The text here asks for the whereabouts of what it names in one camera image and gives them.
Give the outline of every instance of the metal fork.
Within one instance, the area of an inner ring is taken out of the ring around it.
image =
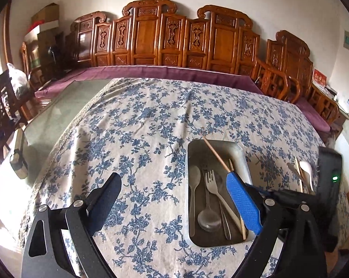
[[[232,211],[230,206],[226,203],[226,201],[222,198],[222,196],[218,193],[218,188],[216,184],[216,178],[214,171],[209,171],[205,175],[206,177],[206,186],[210,193],[213,193],[218,197],[222,205],[225,207],[226,211],[229,213],[232,220],[235,222],[237,228],[239,229],[240,233],[242,233],[242,224],[240,222],[240,219],[236,216],[236,214]]]

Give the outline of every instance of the stainless steel tray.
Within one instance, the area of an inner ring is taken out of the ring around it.
[[[252,179],[250,177],[248,165],[245,160],[244,152],[240,146],[238,146],[234,142],[230,141],[221,141],[221,140],[209,140],[213,148],[216,152],[221,156],[221,158],[226,161],[228,164],[228,159],[231,159],[235,171],[239,174],[241,179],[248,184],[252,184]],[[193,140],[189,143],[187,147],[187,175],[189,176],[188,168],[191,165],[196,165],[201,172],[201,180],[198,187],[195,190],[195,235],[193,237],[189,237],[189,232],[187,230],[187,235],[189,239],[200,247],[214,247],[214,246],[225,246],[232,245],[236,243],[241,243],[243,241],[250,241],[254,239],[255,235],[252,231],[247,230],[247,240],[243,240],[241,233],[236,227],[235,223],[224,209],[227,221],[229,223],[230,231],[231,231],[231,240],[227,240],[223,226],[216,232],[207,232],[204,231],[197,222],[198,214],[205,208],[205,183],[203,173],[204,171],[213,170],[216,175],[216,183],[218,186],[218,192],[225,199],[227,204],[231,207],[234,213],[240,217],[237,209],[226,189],[226,176],[227,172],[222,167],[217,158],[213,155],[210,149],[207,147],[205,142],[201,139]],[[212,210],[214,210],[221,217],[220,204],[217,196],[213,194],[209,194],[210,206]],[[190,188],[188,192],[188,200],[187,200],[187,220],[189,221],[189,206],[190,206]]]

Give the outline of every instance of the purple cushion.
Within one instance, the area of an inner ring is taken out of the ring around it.
[[[77,69],[68,73],[64,78],[50,84],[46,89],[37,91],[35,95],[37,98],[52,99],[73,81],[114,79],[118,77],[195,81],[263,95],[249,76],[165,66],[104,66]]]
[[[307,100],[300,97],[295,104],[301,112],[305,115],[307,120],[312,124],[314,129],[318,132],[329,133],[330,126],[327,122],[320,116],[318,112],[311,106]]]

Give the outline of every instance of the tablecloth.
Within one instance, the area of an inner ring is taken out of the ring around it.
[[[38,206],[67,207],[117,172],[122,191],[94,240],[118,277],[232,276],[251,242],[200,248],[186,237],[186,150],[201,133],[240,144],[253,184],[265,189],[297,190],[286,163],[296,155],[315,165],[323,145],[299,109],[283,101],[196,82],[115,79],[54,147],[33,187],[21,240]],[[349,232],[343,190],[337,211],[342,243]],[[64,235],[77,267],[73,244]],[[264,277],[274,270],[280,251],[277,240]]]

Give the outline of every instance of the chopstick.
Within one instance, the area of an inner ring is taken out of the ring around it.
[[[297,156],[294,156],[294,161],[295,161],[295,167],[297,168],[297,171],[299,173],[299,175],[301,176],[301,178],[304,179],[304,177],[302,176],[302,170],[299,166],[299,162],[298,162],[298,158]],[[299,185],[300,185],[300,192],[303,193],[303,182],[301,180],[299,180]]]
[[[234,166],[232,166],[232,162],[231,162],[231,159],[229,159],[229,165],[230,165],[230,169],[231,171],[234,171]],[[241,226],[242,226],[242,235],[243,235],[243,240],[246,240],[246,231],[245,231],[245,224],[244,224],[244,221],[242,219],[242,216],[240,215],[240,223],[241,223]]]
[[[207,138],[205,136],[203,136],[203,140],[205,141],[205,143],[208,145],[209,149],[212,151],[212,153],[216,156],[216,158],[219,160],[219,162],[221,163],[221,165],[223,166],[223,168],[226,169],[226,171],[229,173],[231,172],[229,170],[229,168],[227,167],[227,165],[225,164],[225,162],[222,160],[222,158],[217,154],[217,152],[215,151],[215,149],[212,147],[212,145],[210,145],[209,141],[207,140]]]

